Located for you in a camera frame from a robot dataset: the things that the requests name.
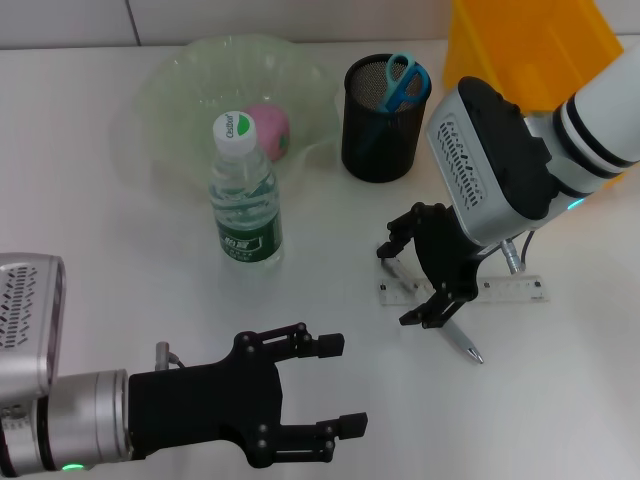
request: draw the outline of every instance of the white bottle cap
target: white bottle cap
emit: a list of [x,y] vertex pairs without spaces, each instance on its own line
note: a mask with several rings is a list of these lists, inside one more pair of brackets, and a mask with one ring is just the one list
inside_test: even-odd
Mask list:
[[223,113],[213,122],[213,139],[221,154],[242,157],[256,148],[256,124],[244,112]]

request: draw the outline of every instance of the silver pen tip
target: silver pen tip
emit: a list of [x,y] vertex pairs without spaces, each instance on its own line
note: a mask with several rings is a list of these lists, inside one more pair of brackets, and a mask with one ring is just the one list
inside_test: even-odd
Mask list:
[[467,353],[471,356],[471,358],[473,358],[480,365],[482,365],[484,363],[484,360],[482,359],[482,357],[480,356],[480,354],[478,353],[478,351],[475,348],[467,349]]

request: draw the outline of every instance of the metal connector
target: metal connector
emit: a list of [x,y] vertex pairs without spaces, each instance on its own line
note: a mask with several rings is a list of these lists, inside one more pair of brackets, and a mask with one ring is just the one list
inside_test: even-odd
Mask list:
[[525,265],[520,261],[518,255],[518,249],[511,240],[503,240],[500,242],[500,248],[504,257],[507,259],[507,265],[509,265],[509,271],[511,275],[517,275],[525,271]]

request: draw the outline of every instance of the clear plastic bowl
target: clear plastic bowl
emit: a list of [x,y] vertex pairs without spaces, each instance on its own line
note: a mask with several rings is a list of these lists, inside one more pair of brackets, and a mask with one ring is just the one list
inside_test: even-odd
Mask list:
[[215,119],[256,103],[278,105],[291,125],[288,153],[275,164],[282,185],[299,180],[311,147],[337,142],[337,91],[301,46],[264,35],[225,36],[194,42],[163,62],[134,108],[152,161],[207,188]]

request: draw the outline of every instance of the white wall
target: white wall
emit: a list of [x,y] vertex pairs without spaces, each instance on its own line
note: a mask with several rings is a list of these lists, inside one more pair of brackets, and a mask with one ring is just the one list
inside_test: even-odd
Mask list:
[[135,44],[124,0],[0,0],[0,48]]
[[[615,31],[640,33],[640,1],[597,4]],[[294,41],[416,39],[447,36],[450,0],[131,0],[131,8],[143,45],[249,32]]]
[[616,33],[640,33],[640,1],[595,0]]
[[[444,38],[450,15],[450,0],[130,3],[143,45],[181,44],[205,36],[248,32],[295,41]],[[596,3],[616,32],[640,33],[639,0]],[[0,0],[0,48],[135,44],[126,0]]]

